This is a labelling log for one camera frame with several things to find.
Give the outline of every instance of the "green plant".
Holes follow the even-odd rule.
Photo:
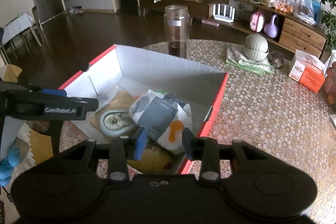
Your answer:
[[[329,2],[330,11],[323,11],[324,15],[321,23],[325,24],[325,29],[328,31],[328,44],[326,48],[332,50],[336,48],[336,15],[332,14],[332,9],[336,7],[336,0],[321,0],[323,4]]]

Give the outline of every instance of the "folded towel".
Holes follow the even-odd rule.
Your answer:
[[[257,75],[264,75],[267,73],[274,73],[274,68],[265,58],[262,61],[252,61],[248,59],[243,53],[243,46],[230,44],[226,51],[226,63],[234,65],[243,70],[251,71]]]

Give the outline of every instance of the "tv stand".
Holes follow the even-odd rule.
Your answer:
[[[324,31],[316,25],[309,25],[292,14],[278,11],[274,8],[266,7],[262,4],[251,3],[251,0],[235,0],[241,3],[253,5],[261,12],[268,11],[279,15],[279,34],[276,38],[270,38],[263,31],[258,34],[266,38],[270,43],[276,44],[286,50],[295,52],[295,50],[305,51],[318,58],[322,57],[325,46],[327,44],[327,37]],[[249,22],[244,20],[234,20],[228,23],[213,19],[213,4],[229,4],[229,0],[201,0],[201,1],[188,1],[188,0],[161,0],[158,3],[153,0],[138,0],[138,7],[143,11],[145,9],[154,9],[164,11],[167,5],[185,5],[188,7],[190,14],[190,22],[192,18],[206,19],[211,22],[216,22],[220,25],[231,27],[233,29],[245,32],[256,33],[249,28]]]

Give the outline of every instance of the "blue glove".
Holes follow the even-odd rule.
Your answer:
[[[7,157],[0,163],[0,186],[6,186],[12,179],[14,167],[20,163],[20,150],[17,146],[12,146],[7,153]]]

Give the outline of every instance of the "purple vase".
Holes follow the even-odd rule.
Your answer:
[[[264,32],[266,35],[268,35],[271,38],[276,38],[278,35],[278,27],[274,25],[274,20],[278,15],[273,14],[271,22],[266,24],[264,27]]]

